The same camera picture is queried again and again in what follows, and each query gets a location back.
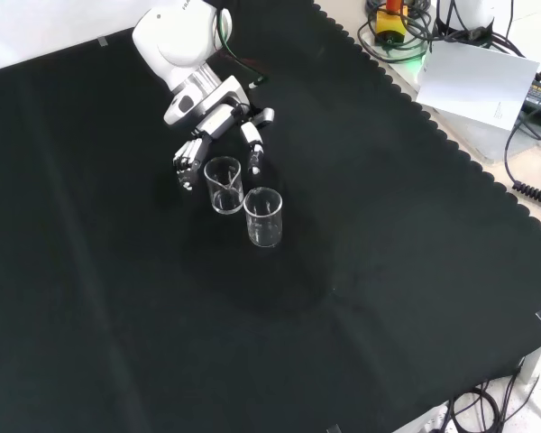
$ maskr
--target yellow device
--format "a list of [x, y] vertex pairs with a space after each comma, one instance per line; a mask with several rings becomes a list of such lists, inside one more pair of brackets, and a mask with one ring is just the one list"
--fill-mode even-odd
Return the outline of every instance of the yellow device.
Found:
[[[400, 10], [400, 1], [392, 2], [388, 1], [386, 4], [386, 9], [389, 11]], [[403, 6], [403, 15], [407, 16], [408, 8], [406, 5]], [[375, 25], [375, 32], [379, 37], [388, 43], [402, 43], [405, 41], [405, 35], [407, 34], [407, 29], [398, 15], [390, 15], [385, 10], [377, 11], [377, 22]]]

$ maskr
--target white table surface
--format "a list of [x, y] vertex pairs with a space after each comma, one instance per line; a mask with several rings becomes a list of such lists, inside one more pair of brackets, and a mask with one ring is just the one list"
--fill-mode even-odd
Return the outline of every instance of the white table surface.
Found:
[[[350, 36], [356, 40], [357, 31], [367, 19], [364, 11], [364, 0], [315, 0], [315, 3], [317, 3], [330, 18], [333, 18], [337, 23], [341, 24], [344, 29], [349, 32]], [[516, 9], [516, 15], [517, 14], [522, 17], [521, 21], [529, 20], [529, 16], [531, 16], [527, 10], [523, 11], [521, 8]], [[522, 27], [517, 25], [517, 23], [514, 24], [514, 28], [509, 36], [511, 40], [517, 39], [517, 34], [518, 32], [521, 32], [521, 28]], [[528, 57], [536, 55], [530, 55], [529, 53], [532, 51], [537, 51], [537, 56], [541, 57], [540, 47], [531, 47], [523, 39], [520, 45], [520, 49], [523, 50]], [[407, 81], [405, 81], [397, 72], [389, 67], [389, 65], [381, 62], [380, 65], [385, 68], [387, 74], [393, 78], [393, 82], [399, 85], [404, 93], [410, 95], [413, 100], [416, 98], [417, 94], [415, 90], [407, 83]], [[451, 140], [458, 142], [461, 149], [468, 152], [474, 161], [481, 163], [481, 161], [473, 156], [469, 144], [462, 138], [460, 134], [457, 134], [454, 131], [453, 127], [449, 125], [445, 118], [435, 112], [429, 111], [429, 113], [431, 114], [432, 120], [439, 124], [439, 127], [447, 133]], [[527, 183], [532, 187], [541, 189], [541, 144], [511, 158], [509, 161], [509, 166], [517, 180]], [[511, 189], [512, 182], [507, 176], [507, 172], [505, 171], [505, 167], [502, 163], [492, 166], [483, 165], [483, 169], [491, 173], [495, 178], [495, 181], [505, 185], [511, 193], [515, 194], [518, 197], [518, 202], [521, 205], [526, 206], [529, 209], [531, 216], [538, 219], [541, 223], [541, 205], [530, 198], [525, 198], [515, 193], [515, 191]]]

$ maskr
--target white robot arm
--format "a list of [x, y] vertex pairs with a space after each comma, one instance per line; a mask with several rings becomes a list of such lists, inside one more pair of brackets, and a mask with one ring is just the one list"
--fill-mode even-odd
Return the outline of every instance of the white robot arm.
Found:
[[[192, 190], [208, 147], [234, 124], [243, 123], [242, 136], [251, 152], [249, 172], [261, 171], [262, 139], [258, 130], [274, 120], [265, 108], [253, 116], [251, 104], [235, 77], [224, 82], [206, 61], [222, 43], [217, 10], [202, 0], [174, 0], [170, 6], [151, 9], [136, 25], [136, 48], [156, 75], [174, 93], [164, 121], [173, 125], [187, 115], [200, 122], [192, 140], [174, 157], [180, 184]], [[232, 32], [229, 12], [220, 13], [220, 30], [227, 39]]]

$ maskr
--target table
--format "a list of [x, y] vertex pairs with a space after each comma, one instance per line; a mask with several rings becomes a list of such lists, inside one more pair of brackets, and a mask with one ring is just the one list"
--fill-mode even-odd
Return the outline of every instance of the table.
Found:
[[[541, 233], [310, 3], [237, 20], [274, 72], [253, 97], [279, 113], [278, 253], [173, 193], [188, 136], [129, 34], [0, 71], [0, 431], [388, 433], [541, 344]], [[477, 357], [484, 327], [515, 338]]]
[[[363, 0], [316, 0], [316, 3], [321, 6], [329, 17], [335, 19], [337, 23], [341, 24], [344, 29], [349, 32], [349, 35], [352, 36], [358, 43], [356, 40], [357, 31], [366, 21]], [[404, 93], [407, 93], [413, 99], [417, 97], [417, 92], [415, 89], [409, 85], [409, 83], [403, 77], [401, 77], [394, 68], [382, 62], [379, 62], [379, 64], [386, 70], [387, 74], [393, 78], [393, 82], [400, 86]], [[465, 139], [454, 131], [453, 127], [449, 125], [448, 120], [445, 119], [444, 116], [441, 116], [431, 107], [428, 107], [426, 110], [431, 115], [431, 118], [439, 124], [440, 128], [445, 131], [452, 140], [455, 140], [461, 144], [462, 148], [470, 154], [472, 160], [481, 162], [481, 160], [479, 160], [473, 154], [473, 151], [467, 147], [468, 144], [466, 143]], [[536, 146], [533, 149], [524, 151], [514, 158], [511, 158], [509, 164], [517, 179], [520, 179], [528, 185], [541, 189], [541, 146]], [[528, 208], [531, 216], [535, 217], [541, 224], [541, 206], [539, 206], [539, 204], [533, 200], [518, 194], [511, 188], [512, 182], [510, 181], [509, 176], [507, 175], [507, 172], [502, 164], [483, 165], [483, 169], [491, 173], [497, 182], [505, 185], [507, 190], [518, 198], [518, 203]], [[524, 371], [520, 376], [523, 383], [532, 382], [532, 379], [537, 375], [540, 368], [540, 363], [541, 348], [527, 358]], [[439, 408], [430, 410], [428, 413], [422, 415], [419, 419], [413, 420], [410, 424], [398, 430], [397, 433], [418, 432], [428, 420], [432, 419], [436, 415], [438, 410]]]

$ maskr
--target black cable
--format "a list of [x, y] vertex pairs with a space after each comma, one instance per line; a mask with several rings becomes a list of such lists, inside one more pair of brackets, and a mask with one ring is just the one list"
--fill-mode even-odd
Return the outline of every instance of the black cable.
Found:
[[[499, 406], [497, 406], [497, 402], [495, 401], [495, 399], [493, 399], [493, 397], [488, 392], [484, 391], [482, 387], [473, 388], [469, 392], [473, 394], [477, 394], [479, 395], [480, 398], [485, 399], [489, 403], [493, 411], [493, 424], [489, 428], [486, 428], [483, 433], [496, 433], [498, 431], [497, 428], [499, 427], [500, 421], [501, 421]], [[461, 395], [455, 398], [454, 401], [457, 401], [460, 397]], [[456, 427], [459, 433], [472, 433], [469, 430], [466, 430], [465, 428], [463, 428], [461, 424], [459, 424], [456, 414], [454, 413], [454, 405], [451, 407], [451, 419], [453, 420], [454, 426]]]
[[515, 0], [511, 0], [511, 17], [509, 18], [509, 27], [507, 27], [507, 39], [509, 38], [509, 32], [511, 31], [511, 25], [513, 24], [513, 14], [515, 13]]
[[477, 404], [479, 402], [479, 400], [481, 399], [481, 395], [479, 397], [477, 397], [477, 400], [475, 400], [473, 403], [471, 403], [469, 406], [457, 411], [454, 415], [455, 417], [463, 412], [466, 412], [467, 410], [469, 410], [470, 408], [472, 408], [475, 404]]
[[[367, 10], [367, 22], [359, 28], [357, 32], [357, 39], [359, 43], [362, 45], [365, 51], [367, 51], [372, 57], [374, 57], [377, 60], [386, 62], [386, 63], [402, 63], [405, 61], [411, 61], [411, 60], [417, 60], [421, 59], [425, 53], [426, 53], [426, 46], [425, 41], [421, 40], [420, 36], [426, 32], [426, 29], [431, 25], [432, 17], [427, 12], [430, 1], [427, 0], [416, 0], [413, 5], [411, 5], [408, 8], [408, 28], [414, 27], [418, 29], [418, 33], [412, 33], [413, 37], [409, 39], [408, 41], [404, 42], [392, 42], [387, 41], [383, 39], [379, 34], [377, 34], [376, 29], [372, 26], [372, 23], [376, 20], [377, 13], [379, 11], [386, 12], [387, 14], [391, 15], [399, 15], [399, 13], [389, 11], [384, 6], [386, 5], [386, 2], [373, 2], [372, 0], [367, 0], [366, 3], [366, 10]], [[420, 19], [423, 24], [420, 24], [416, 21], [416, 19]], [[375, 41], [386, 51], [389, 52], [390, 50], [398, 50], [398, 51], [412, 51], [419, 49], [419, 53], [412, 55], [412, 56], [406, 56], [399, 59], [393, 59], [393, 58], [385, 58], [382, 57], [377, 51], [375, 51], [372, 47], [367, 45], [364, 40], [362, 39], [361, 33], [365, 27], [369, 27], [371, 30], [371, 33], [375, 39]], [[420, 40], [419, 43], [412, 45], [411, 42], [415, 40]]]
[[509, 135], [509, 138], [507, 140], [507, 143], [505, 144], [505, 153], [504, 153], [504, 162], [505, 162], [505, 170], [507, 171], [507, 174], [509, 175], [509, 178], [513, 181], [514, 184], [519, 184], [519, 182], [513, 177], [511, 174], [511, 170], [509, 169], [509, 159], [508, 159], [508, 153], [509, 153], [509, 145], [511, 144], [511, 140], [513, 139], [513, 136], [519, 129], [519, 127], [523, 124], [525, 127], [528, 128], [527, 122], [533, 119], [536, 115], [541, 113], [541, 107], [539, 107], [537, 110], [529, 113], [529, 115], [525, 119], [518, 119], [518, 123], [513, 127], [511, 134]]
[[461, 26], [463, 27], [463, 30], [468, 32], [469, 29], [467, 29], [467, 27], [465, 27], [465, 24], [463, 23], [463, 20], [461, 19], [461, 16], [459, 15], [459, 9], [457, 9], [457, 2], [455, 0], [453, 0], [453, 7], [454, 7], [454, 12], [457, 15], [457, 18], [459, 18], [459, 23], [461, 23]]
[[490, 383], [490, 382], [487, 382], [487, 384], [485, 385], [485, 389], [483, 389], [483, 385], [481, 385], [481, 395], [479, 396], [479, 400], [480, 400], [480, 402], [481, 402], [481, 420], [483, 421], [483, 428], [484, 428], [484, 431], [487, 431], [487, 423], [485, 422], [485, 411], [483, 410], [483, 397], [482, 397], [482, 393], [487, 391], [487, 388], [489, 388], [489, 383]]
[[510, 414], [509, 417], [503, 421], [504, 423], [509, 421], [511, 418], [513, 418], [515, 415], [517, 415], [520, 410], [522, 410], [525, 406], [527, 406], [527, 403], [529, 403], [529, 399], [531, 398], [531, 395], [533, 395], [533, 391], [537, 387], [537, 384], [539, 383], [540, 378], [541, 378], [541, 376], [537, 377], [537, 380], [533, 384], [533, 388], [531, 388], [531, 391], [529, 391], [529, 394], [527, 395], [527, 398], [525, 399], [525, 402], [519, 407], [519, 409], [515, 410], [512, 414]]

